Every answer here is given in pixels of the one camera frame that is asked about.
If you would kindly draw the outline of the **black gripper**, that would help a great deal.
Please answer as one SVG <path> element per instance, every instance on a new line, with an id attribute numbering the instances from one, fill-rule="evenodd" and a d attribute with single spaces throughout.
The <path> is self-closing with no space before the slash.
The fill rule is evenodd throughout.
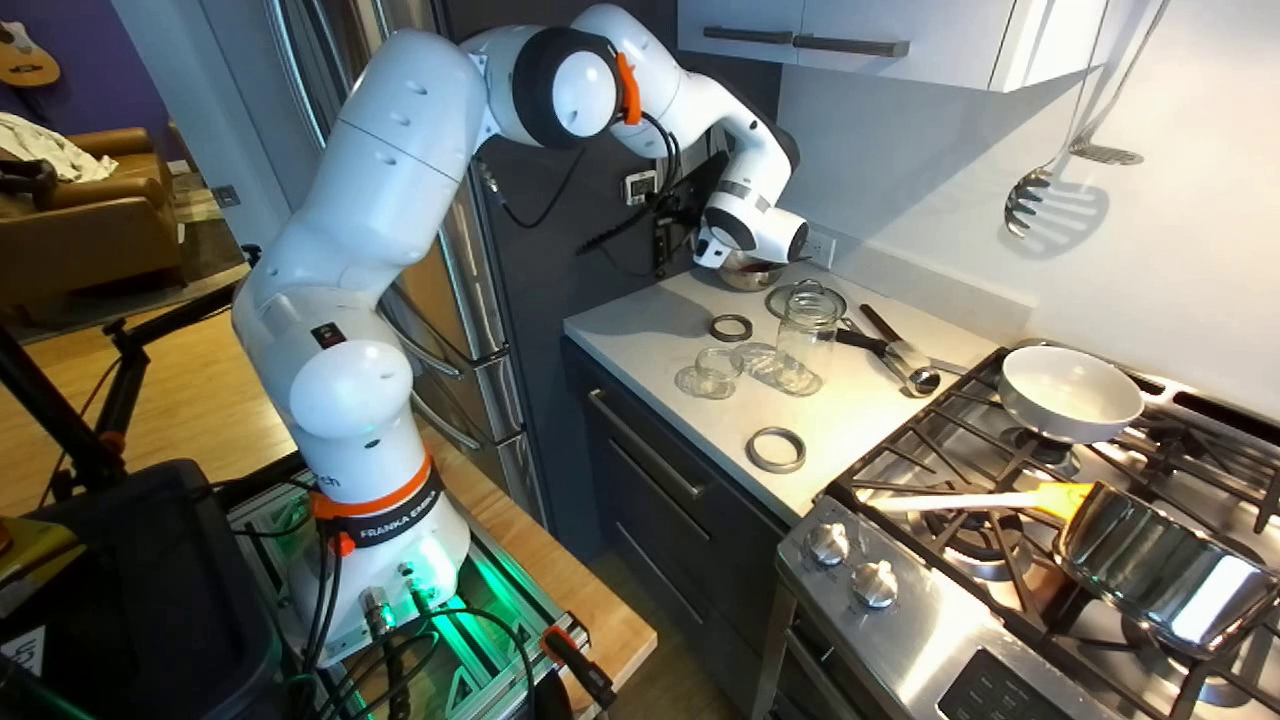
<path id="1" fill-rule="evenodd" d="M 725 171 L 719 160 L 702 160 L 652 198 L 648 236 L 652 236 L 652 267 L 655 270 L 677 270 L 693 261 L 700 211 L 702 211 L 719 171 Z"/>

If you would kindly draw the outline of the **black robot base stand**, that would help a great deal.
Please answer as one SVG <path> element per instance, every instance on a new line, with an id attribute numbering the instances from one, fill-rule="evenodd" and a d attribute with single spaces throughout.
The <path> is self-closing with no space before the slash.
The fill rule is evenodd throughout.
<path id="1" fill-rule="evenodd" d="M 298 483 L 226 513 L 286 657 L 314 684 L 303 720 L 570 720 L 609 708 L 617 681 L 591 630 L 494 541 L 473 532 L 457 593 L 426 601 L 413 565 L 335 614 L 335 542 Z"/>

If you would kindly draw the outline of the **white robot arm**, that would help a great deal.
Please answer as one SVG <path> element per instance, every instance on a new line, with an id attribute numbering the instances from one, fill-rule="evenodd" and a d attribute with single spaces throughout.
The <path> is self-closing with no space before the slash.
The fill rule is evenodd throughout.
<path id="1" fill-rule="evenodd" d="M 347 92 L 321 168 L 236 292 L 230 327 L 312 478 L 314 541 L 286 569 L 312 668 L 331 668 L 449 603 L 473 557 L 421 441 L 424 341 L 473 288 L 483 218 L 466 168 L 493 139 L 575 146 L 617 135 L 677 160 L 719 133 L 729 156 L 693 261 L 781 267 L 805 218 L 781 203 L 794 156 L 725 84 L 685 67 L 622 7 L 505 24 L 464 44 L 395 31 Z"/>

